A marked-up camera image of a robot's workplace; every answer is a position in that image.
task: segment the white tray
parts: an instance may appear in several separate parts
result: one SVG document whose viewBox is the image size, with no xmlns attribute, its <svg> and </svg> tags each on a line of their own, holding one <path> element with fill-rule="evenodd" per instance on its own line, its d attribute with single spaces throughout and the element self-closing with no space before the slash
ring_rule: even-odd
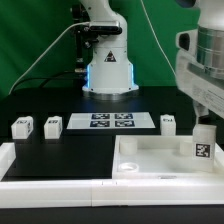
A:
<svg viewBox="0 0 224 224">
<path fill-rule="evenodd" d="M 135 138 L 138 151 L 134 155 L 122 155 L 121 138 Z M 216 144 L 213 172 L 192 168 L 192 157 L 180 153 L 180 143 L 192 142 L 192 136 L 117 136 L 114 151 L 113 179 L 148 179 L 177 177 L 224 177 L 224 152 Z"/>
</svg>

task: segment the white block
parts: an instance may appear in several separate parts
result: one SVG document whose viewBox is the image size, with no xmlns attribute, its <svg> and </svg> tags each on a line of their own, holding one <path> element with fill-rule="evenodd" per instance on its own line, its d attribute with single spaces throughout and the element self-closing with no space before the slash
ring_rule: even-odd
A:
<svg viewBox="0 0 224 224">
<path fill-rule="evenodd" d="M 11 126 L 13 139 L 27 139 L 33 131 L 32 117 L 19 117 Z"/>
<path fill-rule="evenodd" d="M 138 141 L 133 137 L 122 137 L 120 140 L 120 153 L 122 155 L 131 156 L 138 151 Z"/>
<path fill-rule="evenodd" d="M 62 117 L 49 117 L 44 125 L 45 139 L 59 139 L 62 132 Z"/>
<path fill-rule="evenodd" d="M 0 181 L 16 158 L 15 144 L 3 143 L 0 147 Z"/>
<path fill-rule="evenodd" d="M 215 158 L 216 126 L 197 124 L 193 130 L 192 168 L 212 172 Z"/>
<path fill-rule="evenodd" d="M 160 130 L 162 136 L 175 136 L 176 122 L 174 116 L 162 115 L 160 117 Z"/>
<path fill-rule="evenodd" d="M 192 156 L 192 141 L 180 142 L 180 154 L 182 156 Z"/>
</svg>

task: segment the white platform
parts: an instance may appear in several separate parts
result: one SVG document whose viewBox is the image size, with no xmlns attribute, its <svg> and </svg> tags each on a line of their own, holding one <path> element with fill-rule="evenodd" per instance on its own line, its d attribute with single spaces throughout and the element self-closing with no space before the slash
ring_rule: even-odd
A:
<svg viewBox="0 0 224 224">
<path fill-rule="evenodd" d="M 119 154 L 117 136 L 113 179 L 0 182 L 0 208 L 224 204 L 224 153 L 216 145 L 212 173 L 194 171 L 190 157 L 179 154 L 191 136 L 132 136 L 138 152 Z M 133 172 L 123 163 L 137 164 Z"/>
</svg>

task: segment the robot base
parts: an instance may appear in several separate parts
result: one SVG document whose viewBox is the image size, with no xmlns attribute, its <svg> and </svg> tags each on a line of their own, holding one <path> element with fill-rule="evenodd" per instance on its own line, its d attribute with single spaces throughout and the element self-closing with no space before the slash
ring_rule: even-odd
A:
<svg viewBox="0 0 224 224">
<path fill-rule="evenodd" d="M 96 100 L 105 100 L 105 101 L 124 100 L 129 97 L 136 97 L 138 95 L 139 95 L 139 89 L 134 89 L 124 93 L 95 93 L 95 92 L 83 90 L 84 97 L 88 97 L 88 98 L 92 98 Z"/>
</svg>

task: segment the warning label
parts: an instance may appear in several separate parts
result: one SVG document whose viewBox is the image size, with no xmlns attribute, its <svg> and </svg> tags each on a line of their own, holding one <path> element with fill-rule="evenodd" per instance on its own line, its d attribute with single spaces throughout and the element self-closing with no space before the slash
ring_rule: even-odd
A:
<svg viewBox="0 0 224 224">
<path fill-rule="evenodd" d="M 110 53 L 107 55 L 105 62 L 116 62 L 116 59 L 115 59 L 112 51 L 110 51 Z"/>
</svg>

